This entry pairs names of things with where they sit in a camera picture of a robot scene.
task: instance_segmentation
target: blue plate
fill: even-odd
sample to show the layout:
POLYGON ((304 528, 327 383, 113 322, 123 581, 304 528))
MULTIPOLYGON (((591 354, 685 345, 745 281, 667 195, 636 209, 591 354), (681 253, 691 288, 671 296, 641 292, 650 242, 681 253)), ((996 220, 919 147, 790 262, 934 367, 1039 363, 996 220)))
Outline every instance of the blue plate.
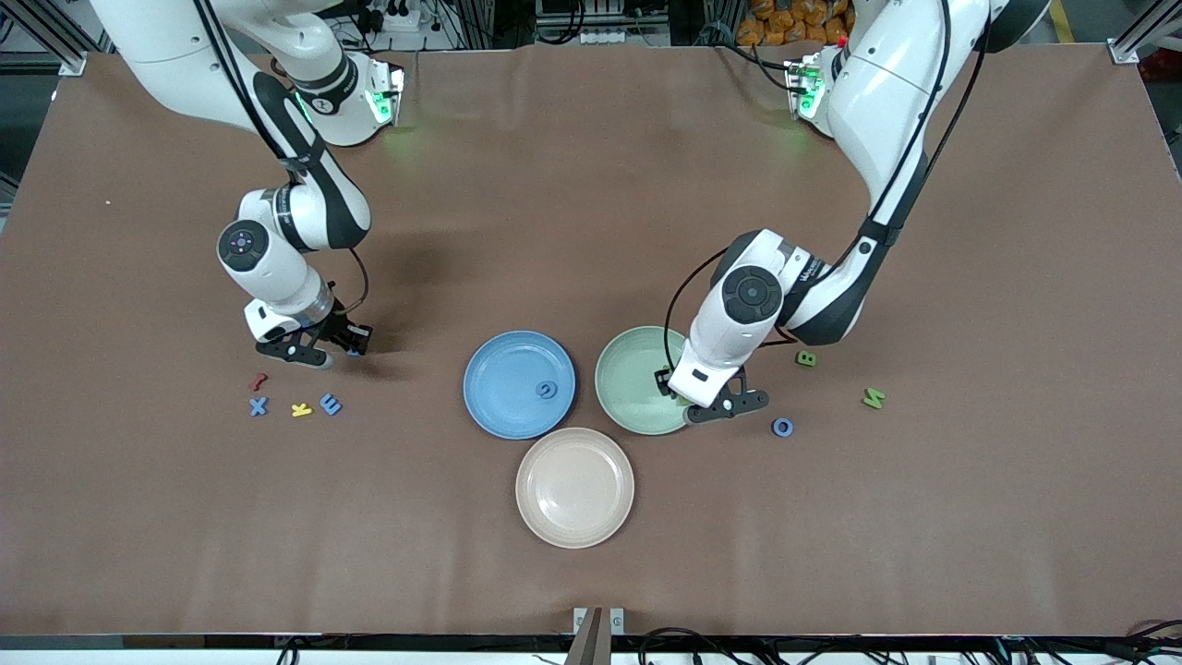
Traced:
POLYGON ((473 420, 502 439, 540 437, 574 402, 574 365, 558 343, 532 330, 485 343, 463 373, 463 404, 473 420))

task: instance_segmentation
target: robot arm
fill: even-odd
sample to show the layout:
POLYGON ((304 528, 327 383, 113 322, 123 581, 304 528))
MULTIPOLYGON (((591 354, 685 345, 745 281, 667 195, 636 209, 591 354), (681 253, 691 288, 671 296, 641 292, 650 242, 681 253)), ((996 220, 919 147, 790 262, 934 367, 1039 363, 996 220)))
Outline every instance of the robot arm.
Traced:
MULTIPOLYGON (((943 1, 868 2, 870 11, 859 14, 860 30, 846 47, 826 47, 812 60, 820 66, 798 72, 792 82, 808 89, 793 93, 793 109, 837 141, 865 181, 872 207, 850 249, 833 266, 768 229, 745 233, 730 245, 668 384, 697 405, 687 413, 690 422, 743 411, 727 383, 773 325, 786 327, 806 345, 832 345, 845 338, 923 185, 928 157, 922 137, 931 109, 978 46, 983 27, 991 27, 983 46, 1004 47, 1004 40, 1017 41, 1048 5, 1047 0, 947 0, 946 20, 943 1), (1034 5, 1043 9, 1031 12, 1034 5), (1031 22, 994 40, 992 22, 1006 19, 1008 7, 1032 15, 1031 22)), ((765 399, 752 406, 766 404, 765 399)))
MULTIPOLYGON (((326 369, 332 359, 314 348, 317 341, 364 353, 369 328, 344 317, 331 283, 301 254, 357 246, 369 230, 370 209, 309 122, 307 106, 330 139, 356 143, 392 119, 389 99, 401 86, 390 96, 374 92, 374 85, 382 85, 381 67, 385 85, 394 85, 389 67, 346 57, 324 21, 312 14, 285 17, 271 11, 267 0, 217 4, 227 24, 259 35, 290 73, 297 72, 293 77, 316 78, 303 83, 317 91, 306 105, 297 105, 279 80, 260 72, 226 39, 208 2, 173 0, 149 13, 129 0, 93 1, 124 60, 152 97, 176 112, 261 135, 288 171, 287 184, 243 196, 239 219, 222 232, 217 252, 226 272, 254 296, 243 312, 256 350, 326 369), (359 70, 368 72, 365 82, 358 80, 359 70)), ((290 9, 309 12, 331 4, 304 0, 290 9)))

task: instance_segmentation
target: plate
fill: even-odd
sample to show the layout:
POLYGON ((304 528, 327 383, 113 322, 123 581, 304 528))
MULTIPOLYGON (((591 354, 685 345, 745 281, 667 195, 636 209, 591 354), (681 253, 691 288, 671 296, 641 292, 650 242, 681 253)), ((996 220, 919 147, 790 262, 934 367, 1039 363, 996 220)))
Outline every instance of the plate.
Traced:
POLYGON ((554 429, 574 402, 574 365, 558 343, 514 330, 476 350, 463 373, 463 404, 478 425, 502 439, 532 439, 554 429))
POLYGON ((628 520, 635 495, 632 465, 624 451, 595 430, 551 432, 518 468, 521 519, 539 539, 560 548, 606 541, 628 520))
MULTIPOLYGON (((669 367, 661 341, 662 326, 625 330, 608 344, 595 366, 599 406, 621 428, 637 435, 668 435, 686 426, 689 403, 662 396, 652 374, 669 367)), ((669 330, 669 356, 681 360, 686 338, 669 330)))

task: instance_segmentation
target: green plate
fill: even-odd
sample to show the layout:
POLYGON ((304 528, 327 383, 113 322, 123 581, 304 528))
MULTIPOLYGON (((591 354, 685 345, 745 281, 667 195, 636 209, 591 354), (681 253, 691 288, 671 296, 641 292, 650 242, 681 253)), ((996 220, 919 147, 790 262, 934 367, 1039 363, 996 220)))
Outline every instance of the green plate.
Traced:
MULTIPOLYGON (((686 426, 682 415, 689 403, 661 395, 652 374, 669 366, 660 325, 642 325, 621 332, 595 366, 595 392, 599 405, 621 428, 637 435, 668 435, 686 426)), ((686 338, 669 330, 669 356, 676 364, 686 338)))

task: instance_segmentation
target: table surface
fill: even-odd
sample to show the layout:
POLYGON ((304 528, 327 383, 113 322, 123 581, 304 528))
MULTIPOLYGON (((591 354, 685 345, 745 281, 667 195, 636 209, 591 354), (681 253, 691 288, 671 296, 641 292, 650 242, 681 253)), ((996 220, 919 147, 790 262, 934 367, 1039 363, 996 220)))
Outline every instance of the table surface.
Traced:
MULTIPOLYGON (((284 178, 262 144, 164 110, 116 58, 63 80, 0 240, 0 631, 537 633, 605 605, 632 631, 1123 634, 1182 614, 1182 188, 1135 69, 1103 46, 987 58, 849 339, 812 370, 756 354, 756 416, 645 438, 599 409, 603 347, 741 232, 834 257, 868 208, 857 174, 725 52, 403 58, 403 126, 333 149, 375 210, 376 338, 324 373, 254 353, 214 253, 239 197, 284 178), (631 459, 631 516, 598 547, 528 532, 531 443, 465 411, 469 357, 513 328, 566 347, 565 425, 631 459), (255 372, 272 413, 252 419, 255 372), (286 413, 327 392, 340 416, 286 413)), ((358 291, 348 253, 310 260, 358 291)))

